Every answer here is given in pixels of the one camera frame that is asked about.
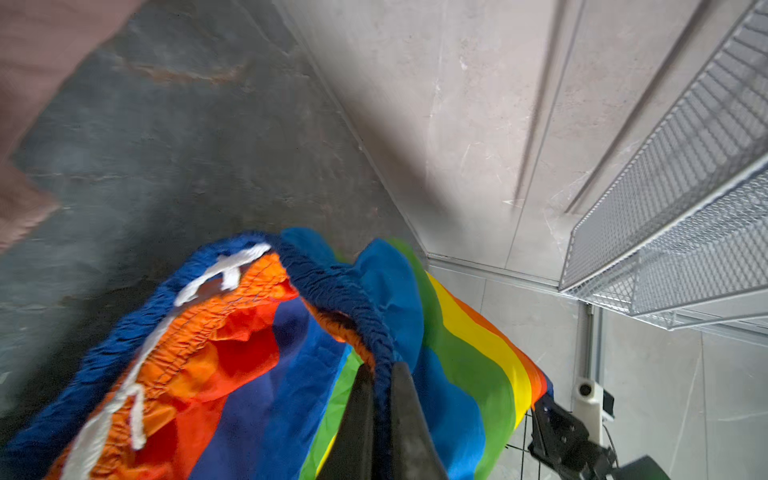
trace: white drawstring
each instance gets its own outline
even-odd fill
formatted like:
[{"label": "white drawstring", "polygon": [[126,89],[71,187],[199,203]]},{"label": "white drawstring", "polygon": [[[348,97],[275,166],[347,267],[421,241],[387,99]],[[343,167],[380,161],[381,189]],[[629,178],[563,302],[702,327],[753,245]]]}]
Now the white drawstring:
[{"label": "white drawstring", "polygon": [[[269,249],[267,243],[259,243],[249,249],[241,250],[229,257],[219,257],[215,265],[189,282],[176,296],[175,306],[182,306],[186,302],[197,298],[197,289],[212,277],[222,274],[221,289],[234,290],[240,284],[240,267],[251,263],[264,255]],[[112,428],[112,416],[123,408],[129,397],[134,397],[128,422],[131,427],[131,447],[133,450],[141,450],[147,444],[147,436],[144,434],[144,386],[138,383],[139,372],[144,361],[160,342],[160,338],[167,332],[168,327],[176,319],[176,316],[167,316],[155,327],[154,331],[146,338],[131,371],[125,381],[110,402],[104,406],[97,415],[88,420],[80,429],[74,439],[72,449],[61,471],[61,480],[86,480],[91,470],[96,466],[104,446],[107,443],[109,431]]]},{"label": "white drawstring", "polygon": [[205,270],[195,280],[192,280],[186,287],[181,289],[174,301],[175,306],[182,306],[190,300],[197,298],[197,289],[200,288],[203,283],[206,283],[211,278],[215,277],[219,273],[222,274],[221,289],[222,290],[234,290],[240,284],[240,266],[246,263],[251,263],[255,259],[264,255],[270,248],[268,243],[259,243],[253,247],[241,250],[229,257],[219,257],[219,261],[215,265]]}]

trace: pink cloth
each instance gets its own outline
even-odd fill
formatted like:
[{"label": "pink cloth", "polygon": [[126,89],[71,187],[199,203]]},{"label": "pink cloth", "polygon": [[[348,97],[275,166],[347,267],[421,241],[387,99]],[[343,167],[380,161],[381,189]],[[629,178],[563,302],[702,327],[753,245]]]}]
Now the pink cloth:
[{"label": "pink cloth", "polygon": [[8,157],[59,86],[142,0],[0,0],[0,251],[57,205]]}]

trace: concrete wall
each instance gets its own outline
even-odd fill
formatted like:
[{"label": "concrete wall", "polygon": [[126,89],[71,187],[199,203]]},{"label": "concrete wall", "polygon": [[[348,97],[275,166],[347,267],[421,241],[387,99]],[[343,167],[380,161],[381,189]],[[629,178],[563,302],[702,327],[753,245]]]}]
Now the concrete wall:
[{"label": "concrete wall", "polygon": [[428,253],[556,280],[748,0],[276,3]]}]

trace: metal wire basket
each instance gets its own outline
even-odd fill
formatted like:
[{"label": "metal wire basket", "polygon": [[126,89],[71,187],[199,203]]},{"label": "metal wire basket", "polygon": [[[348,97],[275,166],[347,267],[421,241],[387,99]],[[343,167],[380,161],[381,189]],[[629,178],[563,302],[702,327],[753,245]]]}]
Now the metal wire basket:
[{"label": "metal wire basket", "polygon": [[561,292],[671,328],[697,324],[682,307],[768,288],[767,4],[574,228]]}]

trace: rainbow flag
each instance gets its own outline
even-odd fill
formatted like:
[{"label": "rainbow flag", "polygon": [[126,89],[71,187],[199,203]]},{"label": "rainbow flag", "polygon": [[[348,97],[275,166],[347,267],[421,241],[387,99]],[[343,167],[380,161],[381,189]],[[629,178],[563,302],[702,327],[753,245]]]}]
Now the rainbow flag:
[{"label": "rainbow flag", "polygon": [[374,240],[350,265],[311,230],[243,233],[124,317],[2,461],[19,478],[315,478],[359,366],[389,425],[401,361],[450,478],[486,478],[551,389],[404,243]]}]

